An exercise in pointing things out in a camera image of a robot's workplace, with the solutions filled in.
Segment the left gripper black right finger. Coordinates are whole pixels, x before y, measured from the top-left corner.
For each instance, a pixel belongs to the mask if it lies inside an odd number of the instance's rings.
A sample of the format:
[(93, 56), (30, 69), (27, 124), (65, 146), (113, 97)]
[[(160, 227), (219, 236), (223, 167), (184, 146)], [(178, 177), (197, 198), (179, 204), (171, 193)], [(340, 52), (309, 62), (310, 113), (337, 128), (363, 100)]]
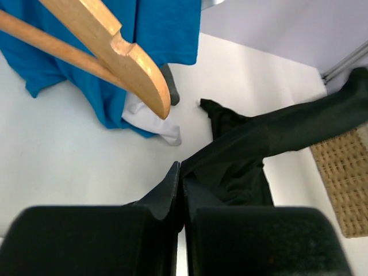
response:
[(228, 206), (193, 176), (182, 184), (189, 275), (351, 275), (319, 210)]

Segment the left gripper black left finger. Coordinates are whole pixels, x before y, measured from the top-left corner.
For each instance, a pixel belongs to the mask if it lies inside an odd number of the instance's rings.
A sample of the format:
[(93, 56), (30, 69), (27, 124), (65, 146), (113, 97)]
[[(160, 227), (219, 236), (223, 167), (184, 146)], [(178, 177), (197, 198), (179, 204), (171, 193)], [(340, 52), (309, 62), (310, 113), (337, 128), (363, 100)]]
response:
[(1, 245), (1, 274), (175, 275), (179, 167), (130, 204), (23, 210)]

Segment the black t shirt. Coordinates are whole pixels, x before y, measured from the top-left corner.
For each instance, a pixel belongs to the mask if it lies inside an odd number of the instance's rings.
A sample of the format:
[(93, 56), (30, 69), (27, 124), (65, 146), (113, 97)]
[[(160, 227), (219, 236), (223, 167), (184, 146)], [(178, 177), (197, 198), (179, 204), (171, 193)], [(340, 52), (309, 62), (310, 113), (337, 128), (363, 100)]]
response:
[(246, 117), (209, 99), (201, 108), (213, 141), (181, 164), (207, 206), (271, 206), (264, 159), (299, 151), (367, 121), (367, 68), (353, 69), (342, 88), (314, 101)]

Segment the bright blue t shirt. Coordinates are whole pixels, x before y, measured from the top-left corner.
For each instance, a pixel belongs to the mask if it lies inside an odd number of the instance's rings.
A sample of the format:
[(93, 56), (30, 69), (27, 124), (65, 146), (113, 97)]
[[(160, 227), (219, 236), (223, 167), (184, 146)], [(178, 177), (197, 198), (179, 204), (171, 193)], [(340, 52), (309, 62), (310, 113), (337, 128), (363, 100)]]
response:
[(1, 52), (31, 96), (70, 81), (108, 128), (180, 145), (164, 66), (197, 60), (200, 1), (2, 1)]

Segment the brown wooden hanger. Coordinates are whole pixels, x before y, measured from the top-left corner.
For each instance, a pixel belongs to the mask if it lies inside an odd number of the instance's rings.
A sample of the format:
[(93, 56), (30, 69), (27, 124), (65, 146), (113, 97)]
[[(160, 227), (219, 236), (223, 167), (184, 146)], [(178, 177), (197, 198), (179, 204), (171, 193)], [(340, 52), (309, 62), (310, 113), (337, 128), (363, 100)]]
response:
[(160, 69), (102, 1), (42, 1), (91, 55), (14, 16), (1, 12), (1, 30), (52, 56), (137, 95), (158, 117), (167, 118), (171, 99)]

